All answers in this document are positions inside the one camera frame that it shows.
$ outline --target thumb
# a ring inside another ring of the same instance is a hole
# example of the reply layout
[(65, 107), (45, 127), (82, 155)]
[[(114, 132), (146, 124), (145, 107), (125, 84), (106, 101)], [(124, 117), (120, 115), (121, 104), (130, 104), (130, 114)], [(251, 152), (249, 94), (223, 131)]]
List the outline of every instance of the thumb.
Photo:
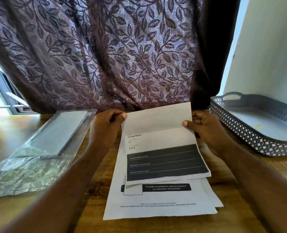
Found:
[(121, 126), (122, 122), (127, 118), (127, 114), (126, 113), (120, 113), (118, 115), (118, 117), (116, 117), (116, 119), (113, 122), (114, 126)]
[(183, 121), (182, 123), (185, 127), (187, 127), (188, 129), (192, 130), (192, 131), (195, 131), (195, 132), (198, 132), (199, 131), (199, 128), (201, 125), (199, 124), (196, 124), (194, 122), (191, 122), (191, 121), (188, 121), (188, 120), (185, 120)]

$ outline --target window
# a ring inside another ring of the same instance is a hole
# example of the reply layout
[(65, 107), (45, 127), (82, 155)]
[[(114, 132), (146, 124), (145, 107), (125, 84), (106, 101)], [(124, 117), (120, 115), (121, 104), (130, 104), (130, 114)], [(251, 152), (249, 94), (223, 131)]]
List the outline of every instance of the window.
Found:
[(0, 95), (5, 104), (0, 104), (0, 109), (8, 108), (13, 115), (36, 114), (24, 101), (17, 88), (8, 79), (0, 67)]

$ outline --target leaf pattern curtain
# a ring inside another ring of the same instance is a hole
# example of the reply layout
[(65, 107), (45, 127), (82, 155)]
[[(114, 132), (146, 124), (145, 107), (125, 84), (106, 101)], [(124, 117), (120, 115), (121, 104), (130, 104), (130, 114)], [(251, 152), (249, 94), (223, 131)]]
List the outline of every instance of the leaf pattern curtain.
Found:
[(39, 113), (218, 93), (239, 0), (0, 0), (0, 65)]

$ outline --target forearm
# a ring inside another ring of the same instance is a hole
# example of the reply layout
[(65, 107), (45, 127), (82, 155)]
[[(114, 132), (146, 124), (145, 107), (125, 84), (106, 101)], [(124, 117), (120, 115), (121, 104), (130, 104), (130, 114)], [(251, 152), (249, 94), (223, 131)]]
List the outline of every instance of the forearm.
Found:
[(66, 232), (104, 154), (89, 147), (32, 206), (1, 232)]
[(287, 180), (237, 144), (221, 158), (272, 231), (287, 233)]

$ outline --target table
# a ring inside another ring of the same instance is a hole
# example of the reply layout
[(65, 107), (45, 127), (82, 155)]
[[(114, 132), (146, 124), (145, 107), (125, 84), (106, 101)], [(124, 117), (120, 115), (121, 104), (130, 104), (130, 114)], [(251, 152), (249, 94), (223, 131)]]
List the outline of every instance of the table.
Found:
[[(0, 117), (0, 162), (20, 147), (44, 124), (39, 115)], [(253, 152), (229, 130), (235, 141), (287, 178), (287, 157), (266, 157)], [(80, 207), (70, 226), (70, 232), (266, 232), (252, 209), (242, 198), (241, 190), (225, 163), (215, 157), (206, 144), (198, 139), (200, 151), (211, 170), (208, 179), (212, 189), (224, 204), (218, 214), (201, 216), (150, 217), (103, 221), (106, 200), (114, 171), (121, 131), (93, 176)], [(87, 147), (88, 134), (76, 156)], [(0, 198), (0, 227), (27, 208), (43, 191)]]

